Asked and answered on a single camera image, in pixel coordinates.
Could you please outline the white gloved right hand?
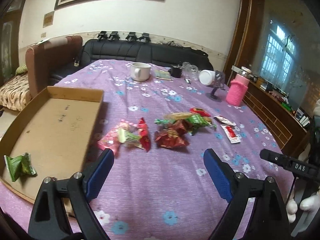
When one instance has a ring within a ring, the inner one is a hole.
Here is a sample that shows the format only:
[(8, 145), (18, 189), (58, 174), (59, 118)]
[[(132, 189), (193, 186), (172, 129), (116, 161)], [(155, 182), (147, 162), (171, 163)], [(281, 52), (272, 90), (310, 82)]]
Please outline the white gloved right hand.
[(302, 200), (299, 205), (294, 200), (294, 197), (295, 191), (293, 190), (286, 206), (286, 213), (289, 223), (291, 224), (296, 220), (296, 213), (298, 210), (302, 210), (307, 213), (305, 222), (310, 223), (319, 210), (319, 191), (313, 196)]

